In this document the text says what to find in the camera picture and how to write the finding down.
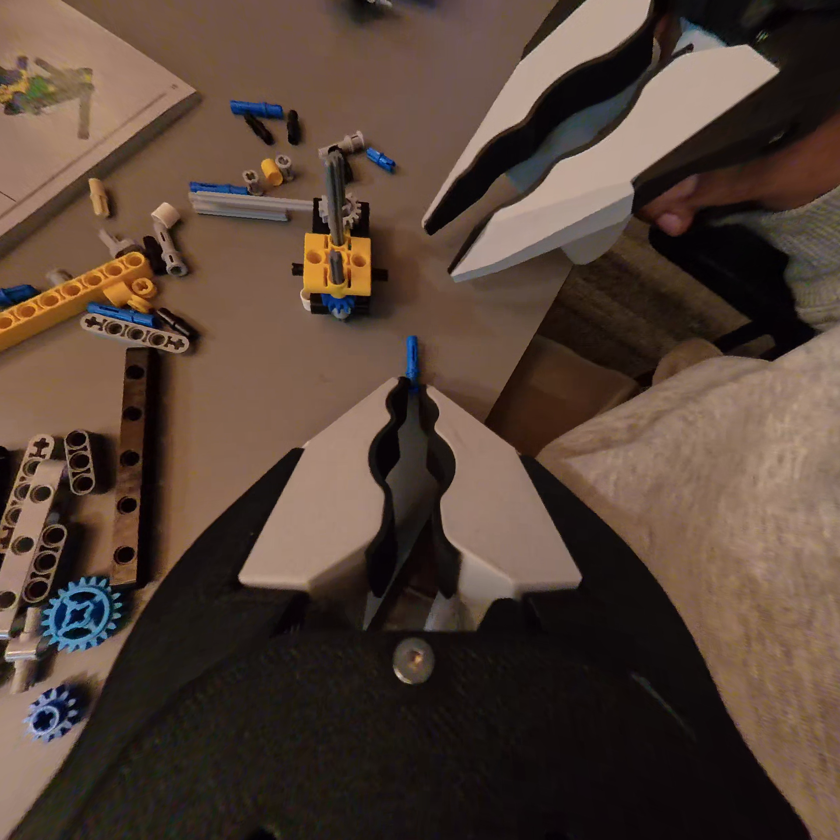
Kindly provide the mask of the small yellow lego connector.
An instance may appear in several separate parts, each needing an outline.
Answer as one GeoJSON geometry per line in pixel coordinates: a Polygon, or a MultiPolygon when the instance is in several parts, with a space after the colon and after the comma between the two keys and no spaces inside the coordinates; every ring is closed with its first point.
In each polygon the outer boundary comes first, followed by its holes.
{"type": "Polygon", "coordinates": [[[151,314],[151,300],[158,294],[158,287],[149,278],[118,280],[107,286],[103,294],[108,303],[120,309],[131,309],[141,314],[151,314]]]}

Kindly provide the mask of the long black lego beam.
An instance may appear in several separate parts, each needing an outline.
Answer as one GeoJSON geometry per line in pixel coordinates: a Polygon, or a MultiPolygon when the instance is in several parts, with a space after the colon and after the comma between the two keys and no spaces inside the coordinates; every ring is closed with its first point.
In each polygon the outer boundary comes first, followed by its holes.
{"type": "Polygon", "coordinates": [[[116,592],[143,587],[150,577],[156,503],[160,357],[130,348],[123,366],[115,452],[112,545],[108,577],[116,592]]]}

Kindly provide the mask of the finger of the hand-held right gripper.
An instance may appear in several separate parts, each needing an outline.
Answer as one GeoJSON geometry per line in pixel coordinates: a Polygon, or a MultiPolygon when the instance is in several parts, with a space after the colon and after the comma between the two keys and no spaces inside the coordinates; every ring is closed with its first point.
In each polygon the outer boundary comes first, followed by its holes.
{"type": "Polygon", "coordinates": [[[423,217],[429,235],[454,221],[498,177],[534,156],[576,113],[612,99],[648,68],[656,3],[559,2],[492,102],[423,217]]]}
{"type": "Polygon", "coordinates": [[[690,51],[655,73],[602,138],[490,215],[448,273],[473,280],[624,225],[636,181],[779,68],[747,45],[690,51]]]}

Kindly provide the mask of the grey connector with white bush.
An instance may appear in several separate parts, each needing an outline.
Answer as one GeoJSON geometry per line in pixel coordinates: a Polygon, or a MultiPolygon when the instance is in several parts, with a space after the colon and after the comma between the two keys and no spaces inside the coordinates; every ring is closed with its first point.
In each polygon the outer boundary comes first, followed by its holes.
{"type": "Polygon", "coordinates": [[[172,231],[182,221],[177,209],[163,202],[150,214],[154,236],[161,247],[166,273],[170,277],[184,278],[190,270],[181,251],[176,246],[172,231]]]}

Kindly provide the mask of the long yellow lego beam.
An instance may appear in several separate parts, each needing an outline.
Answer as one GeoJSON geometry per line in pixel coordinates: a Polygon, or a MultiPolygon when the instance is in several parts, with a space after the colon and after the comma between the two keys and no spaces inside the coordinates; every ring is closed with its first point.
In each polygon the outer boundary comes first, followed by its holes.
{"type": "Polygon", "coordinates": [[[104,289],[118,280],[149,278],[154,273],[147,258],[131,253],[88,272],[70,278],[58,286],[40,292],[31,300],[2,311],[1,351],[81,315],[90,302],[109,304],[104,289]]]}

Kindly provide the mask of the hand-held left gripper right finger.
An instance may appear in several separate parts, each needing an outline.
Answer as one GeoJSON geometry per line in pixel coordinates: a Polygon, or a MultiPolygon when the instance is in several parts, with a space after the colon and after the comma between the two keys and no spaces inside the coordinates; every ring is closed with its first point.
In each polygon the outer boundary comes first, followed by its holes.
{"type": "Polygon", "coordinates": [[[474,631],[497,601],[576,589],[582,574],[519,452],[431,385],[420,408],[437,482],[424,630],[474,631]]]}

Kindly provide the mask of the yellow lego gear assembly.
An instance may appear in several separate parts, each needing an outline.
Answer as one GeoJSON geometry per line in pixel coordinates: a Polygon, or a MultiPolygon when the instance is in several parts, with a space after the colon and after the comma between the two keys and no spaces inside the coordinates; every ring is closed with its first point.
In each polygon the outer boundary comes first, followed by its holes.
{"type": "Polygon", "coordinates": [[[347,322],[371,314],[375,285],[389,275],[374,265],[370,205],[343,183],[338,155],[323,163],[324,191],[314,199],[302,261],[291,273],[301,280],[307,313],[347,322]]]}

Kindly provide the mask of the thin grey lego liftarm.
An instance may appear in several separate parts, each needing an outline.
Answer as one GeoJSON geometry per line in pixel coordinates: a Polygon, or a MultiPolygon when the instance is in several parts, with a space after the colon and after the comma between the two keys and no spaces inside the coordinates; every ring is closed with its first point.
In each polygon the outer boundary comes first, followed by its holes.
{"type": "Polygon", "coordinates": [[[133,348],[153,349],[167,354],[186,354],[191,349],[189,339],[180,333],[97,313],[84,313],[79,319],[79,325],[85,333],[133,348]]]}

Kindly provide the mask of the white lego beam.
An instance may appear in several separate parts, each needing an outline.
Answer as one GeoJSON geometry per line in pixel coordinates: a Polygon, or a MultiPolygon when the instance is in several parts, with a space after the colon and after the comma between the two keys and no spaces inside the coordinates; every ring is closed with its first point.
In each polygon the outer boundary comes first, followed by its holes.
{"type": "Polygon", "coordinates": [[[1,640],[4,642],[12,635],[39,540],[66,472],[67,465],[62,460],[42,461],[35,469],[20,508],[1,569],[1,640]]]}

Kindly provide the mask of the small dark blue lego gear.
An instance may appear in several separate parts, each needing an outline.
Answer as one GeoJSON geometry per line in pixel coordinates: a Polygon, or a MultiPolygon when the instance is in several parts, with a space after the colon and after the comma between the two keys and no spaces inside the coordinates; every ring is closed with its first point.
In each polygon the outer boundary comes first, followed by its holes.
{"type": "Polygon", "coordinates": [[[27,709],[24,729],[35,742],[63,738],[87,713],[88,693],[76,683],[62,684],[40,694],[27,709]]]}

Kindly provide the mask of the light blue lego gear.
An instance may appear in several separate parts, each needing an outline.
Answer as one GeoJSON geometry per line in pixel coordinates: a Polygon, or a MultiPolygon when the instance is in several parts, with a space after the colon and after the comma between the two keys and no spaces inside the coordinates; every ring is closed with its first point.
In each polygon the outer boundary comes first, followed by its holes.
{"type": "Polygon", "coordinates": [[[100,646],[123,625],[125,604],[108,578],[83,576],[49,600],[41,618],[48,646],[76,653],[100,646]]]}

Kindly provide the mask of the grey lego axle connector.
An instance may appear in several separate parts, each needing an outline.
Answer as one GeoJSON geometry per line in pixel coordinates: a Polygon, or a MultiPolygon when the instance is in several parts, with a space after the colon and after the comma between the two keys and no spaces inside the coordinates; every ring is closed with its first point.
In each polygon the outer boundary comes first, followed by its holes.
{"type": "Polygon", "coordinates": [[[4,659],[13,668],[9,686],[12,696],[30,690],[38,680],[41,662],[49,646],[42,634],[43,612],[42,606],[30,606],[22,628],[6,646],[4,659]]]}

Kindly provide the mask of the lego instruction booklet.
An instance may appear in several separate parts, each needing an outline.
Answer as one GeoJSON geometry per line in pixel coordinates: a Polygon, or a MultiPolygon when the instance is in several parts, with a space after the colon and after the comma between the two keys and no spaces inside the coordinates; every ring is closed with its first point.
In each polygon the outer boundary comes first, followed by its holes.
{"type": "Polygon", "coordinates": [[[63,2],[1,2],[1,65],[3,253],[197,101],[63,2]]]}

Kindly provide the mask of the person's grey sweater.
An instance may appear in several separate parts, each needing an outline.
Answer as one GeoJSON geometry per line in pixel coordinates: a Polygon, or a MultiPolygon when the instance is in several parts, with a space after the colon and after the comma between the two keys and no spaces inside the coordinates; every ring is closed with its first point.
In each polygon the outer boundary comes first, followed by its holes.
{"type": "Polygon", "coordinates": [[[771,780],[838,838],[838,326],[694,364],[538,461],[646,564],[771,780]]]}

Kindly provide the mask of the grey lego axle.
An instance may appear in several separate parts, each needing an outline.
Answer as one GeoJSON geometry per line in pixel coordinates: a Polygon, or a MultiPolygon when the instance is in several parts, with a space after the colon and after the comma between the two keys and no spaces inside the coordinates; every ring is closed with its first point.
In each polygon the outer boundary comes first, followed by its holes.
{"type": "Polygon", "coordinates": [[[196,214],[204,216],[228,217],[228,218],[243,218],[255,221],[267,221],[274,223],[288,223],[291,218],[285,211],[267,212],[255,209],[247,209],[230,206],[210,206],[210,205],[196,205],[193,207],[196,214]]]}
{"type": "Polygon", "coordinates": [[[239,195],[235,193],[218,192],[189,192],[188,198],[197,206],[204,203],[215,208],[229,208],[261,212],[264,214],[287,214],[294,212],[311,212],[314,199],[294,199],[271,196],[239,195]]]}

